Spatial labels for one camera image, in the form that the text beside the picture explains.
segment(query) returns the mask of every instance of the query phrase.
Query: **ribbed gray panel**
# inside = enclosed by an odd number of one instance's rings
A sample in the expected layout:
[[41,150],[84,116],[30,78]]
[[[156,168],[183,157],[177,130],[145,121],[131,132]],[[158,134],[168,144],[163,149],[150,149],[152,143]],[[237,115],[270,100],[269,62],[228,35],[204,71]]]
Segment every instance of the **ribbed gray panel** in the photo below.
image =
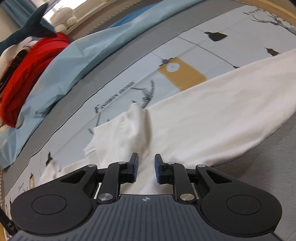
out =
[[279,241],[272,234],[240,238],[220,233],[201,218],[193,205],[177,203],[171,195],[122,195],[116,203],[98,206],[87,223],[67,234],[35,237],[21,231],[11,239],[11,241],[183,240]]

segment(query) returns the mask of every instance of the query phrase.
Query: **wall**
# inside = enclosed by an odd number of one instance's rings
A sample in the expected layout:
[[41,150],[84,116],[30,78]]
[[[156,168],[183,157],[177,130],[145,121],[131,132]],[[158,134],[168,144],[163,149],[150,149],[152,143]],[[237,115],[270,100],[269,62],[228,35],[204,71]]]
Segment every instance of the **wall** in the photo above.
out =
[[6,39],[14,31],[18,29],[13,20],[0,7],[0,41]]

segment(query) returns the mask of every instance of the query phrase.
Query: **gray mattress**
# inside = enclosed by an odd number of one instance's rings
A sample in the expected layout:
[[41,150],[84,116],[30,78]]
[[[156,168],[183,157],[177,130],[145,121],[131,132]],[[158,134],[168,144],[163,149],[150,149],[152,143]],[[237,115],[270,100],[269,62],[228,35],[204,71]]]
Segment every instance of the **gray mattress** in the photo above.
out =
[[[34,132],[16,162],[3,173],[2,195],[8,193],[28,165],[30,157],[98,89],[181,32],[240,6],[243,4],[232,0],[206,0],[160,23],[108,57],[57,103]],[[295,137],[296,114],[257,147],[233,161],[215,167],[279,199],[283,216],[276,233],[284,241],[296,240]]]

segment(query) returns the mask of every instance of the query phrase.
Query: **triangular cutout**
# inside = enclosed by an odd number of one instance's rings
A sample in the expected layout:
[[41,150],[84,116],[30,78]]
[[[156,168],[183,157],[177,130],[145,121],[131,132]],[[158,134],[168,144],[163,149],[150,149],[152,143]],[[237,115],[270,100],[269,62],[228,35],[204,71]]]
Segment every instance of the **triangular cutout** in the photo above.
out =
[[216,184],[231,183],[232,182],[231,180],[229,180],[225,177],[222,177],[219,174],[212,172],[212,171],[207,171],[207,174]]
[[83,178],[85,173],[86,173],[85,170],[81,170],[81,171],[79,171],[77,173],[74,173],[74,174],[62,179],[61,182],[63,182],[63,183],[73,183],[73,184],[79,183],[81,178]]

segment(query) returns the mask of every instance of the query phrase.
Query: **silver screw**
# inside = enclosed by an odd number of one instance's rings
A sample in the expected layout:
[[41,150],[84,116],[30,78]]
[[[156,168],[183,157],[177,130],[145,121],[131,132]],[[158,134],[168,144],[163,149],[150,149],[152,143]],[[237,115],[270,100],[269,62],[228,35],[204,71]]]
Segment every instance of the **silver screw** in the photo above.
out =
[[113,198],[113,195],[110,193],[102,193],[98,196],[98,199],[101,201],[110,201]]
[[192,201],[194,199],[194,195],[190,193],[183,193],[182,195],[180,195],[180,199],[183,201]]

